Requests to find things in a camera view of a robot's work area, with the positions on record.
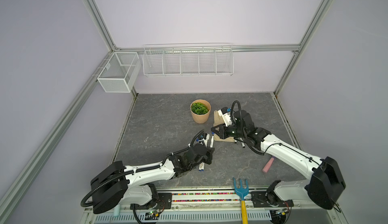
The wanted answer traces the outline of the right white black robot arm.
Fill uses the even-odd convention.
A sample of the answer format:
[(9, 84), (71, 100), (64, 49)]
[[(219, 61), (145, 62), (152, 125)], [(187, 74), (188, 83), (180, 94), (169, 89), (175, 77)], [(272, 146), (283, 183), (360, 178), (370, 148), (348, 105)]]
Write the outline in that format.
[(278, 206), (289, 200), (312, 201), (331, 210), (346, 188), (336, 160), (308, 154), (284, 142), (270, 131), (256, 127), (245, 110), (233, 112), (224, 107), (216, 114), (222, 123), (211, 131), (220, 139), (234, 138), (258, 155), (269, 154), (288, 164), (304, 176), (302, 181), (274, 181), (266, 190), (265, 201)]

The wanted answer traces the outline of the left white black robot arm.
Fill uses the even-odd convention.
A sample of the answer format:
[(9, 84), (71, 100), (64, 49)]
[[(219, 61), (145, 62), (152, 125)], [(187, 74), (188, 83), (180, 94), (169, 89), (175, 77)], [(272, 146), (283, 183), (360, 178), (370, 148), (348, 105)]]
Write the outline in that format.
[(155, 181), (180, 178), (201, 163), (210, 165), (214, 151), (213, 147), (195, 144), (152, 164), (130, 166), (115, 161), (91, 180), (91, 191), (83, 197), (80, 205), (92, 207), (95, 214), (101, 214), (117, 205), (156, 203)]

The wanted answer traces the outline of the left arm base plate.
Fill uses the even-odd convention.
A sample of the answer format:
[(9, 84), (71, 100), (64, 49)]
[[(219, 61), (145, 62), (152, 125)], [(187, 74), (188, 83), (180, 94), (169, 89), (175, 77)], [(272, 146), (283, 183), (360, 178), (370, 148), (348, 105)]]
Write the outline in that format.
[(158, 193), (158, 197), (152, 198), (150, 202), (145, 205), (135, 204), (136, 210), (148, 209), (171, 209), (172, 193)]

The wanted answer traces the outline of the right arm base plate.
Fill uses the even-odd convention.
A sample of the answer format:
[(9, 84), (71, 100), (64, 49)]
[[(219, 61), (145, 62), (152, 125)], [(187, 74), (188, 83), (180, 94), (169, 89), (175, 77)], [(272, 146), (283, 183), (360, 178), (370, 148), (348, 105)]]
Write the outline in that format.
[(292, 200), (280, 200), (274, 194), (268, 194), (267, 191), (252, 191), (251, 201), (255, 208), (259, 207), (294, 207)]

